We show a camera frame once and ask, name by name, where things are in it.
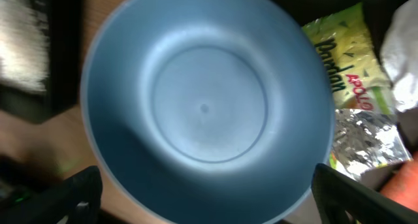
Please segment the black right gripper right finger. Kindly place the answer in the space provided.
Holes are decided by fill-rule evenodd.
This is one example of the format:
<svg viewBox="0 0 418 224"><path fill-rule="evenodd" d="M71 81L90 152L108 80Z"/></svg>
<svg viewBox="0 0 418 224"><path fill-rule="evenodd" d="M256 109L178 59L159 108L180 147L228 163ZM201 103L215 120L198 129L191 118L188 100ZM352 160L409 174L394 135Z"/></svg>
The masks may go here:
<svg viewBox="0 0 418 224"><path fill-rule="evenodd" d="M417 212L384 197L333 168L319 163L312 179L312 194L325 224L417 224Z"/></svg>

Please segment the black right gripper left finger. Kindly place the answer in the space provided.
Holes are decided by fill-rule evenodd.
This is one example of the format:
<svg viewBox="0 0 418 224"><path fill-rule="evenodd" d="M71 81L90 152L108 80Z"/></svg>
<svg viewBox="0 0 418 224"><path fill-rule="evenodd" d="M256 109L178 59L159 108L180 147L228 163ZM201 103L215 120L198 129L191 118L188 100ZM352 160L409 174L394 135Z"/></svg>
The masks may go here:
<svg viewBox="0 0 418 224"><path fill-rule="evenodd" d="M30 199L1 212L1 223L96 223L101 209L103 183L96 166L90 166Z"/></svg>

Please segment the dark blue large bowl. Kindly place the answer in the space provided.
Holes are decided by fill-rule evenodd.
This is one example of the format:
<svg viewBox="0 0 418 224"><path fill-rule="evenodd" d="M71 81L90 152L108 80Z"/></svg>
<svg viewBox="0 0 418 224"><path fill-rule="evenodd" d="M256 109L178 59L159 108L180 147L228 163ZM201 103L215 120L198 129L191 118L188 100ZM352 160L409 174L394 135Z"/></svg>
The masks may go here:
<svg viewBox="0 0 418 224"><path fill-rule="evenodd" d="M125 0L80 86L86 133L123 192L171 223L275 223L329 158L334 99L271 0Z"/></svg>

